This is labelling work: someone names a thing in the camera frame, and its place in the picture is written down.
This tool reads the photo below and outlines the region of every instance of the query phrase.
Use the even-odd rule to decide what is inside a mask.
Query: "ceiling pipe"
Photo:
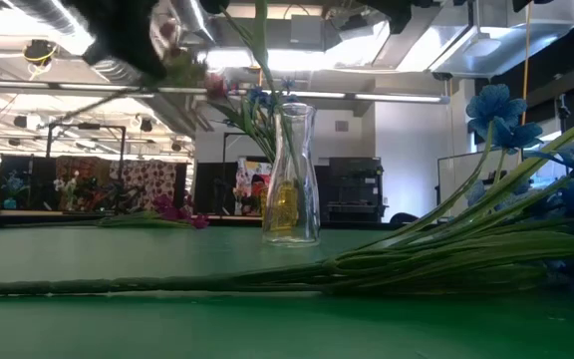
[[[94,41],[82,23],[59,0],[3,1],[11,8],[53,27],[62,35],[59,44],[70,53],[82,55]],[[92,69],[109,82],[117,84],[133,83],[140,76],[133,68],[117,60],[101,61]],[[182,112],[175,110],[174,106],[161,95],[138,101],[159,113],[161,120],[172,131],[194,137],[194,124],[191,119]]]

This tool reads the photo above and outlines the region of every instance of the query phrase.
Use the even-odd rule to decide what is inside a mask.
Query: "red patterned fabric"
[[[118,170],[119,162],[112,162],[110,166],[111,179],[118,178]],[[125,161],[123,180],[125,188],[144,187],[140,207],[145,210],[154,210],[153,202],[159,195],[167,194],[174,198],[176,169],[174,164],[162,161]]]

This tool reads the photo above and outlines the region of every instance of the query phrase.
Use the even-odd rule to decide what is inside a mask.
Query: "green tabletop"
[[[304,263],[382,236],[277,248],[258,228],[0,230],[0,281],[201,275]],[[573,358],[574,296],[141,293],[0,298],[0,358]]]

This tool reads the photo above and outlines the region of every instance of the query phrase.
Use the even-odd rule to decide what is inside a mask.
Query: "clear glass vase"
[[[311,161],[316,109],[285,104],[276,124],[276,160],[263,211],[263,240],[285,246],[319,242],[320,205]]]

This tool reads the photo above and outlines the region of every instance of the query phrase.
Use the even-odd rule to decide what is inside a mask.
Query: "green table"
[[[382,234],[261,245],[258,228],[1,229],[0,281],[200,275],[305,263]],[[0,298],[0,358],[573,358],[574,297],[140,293]]]

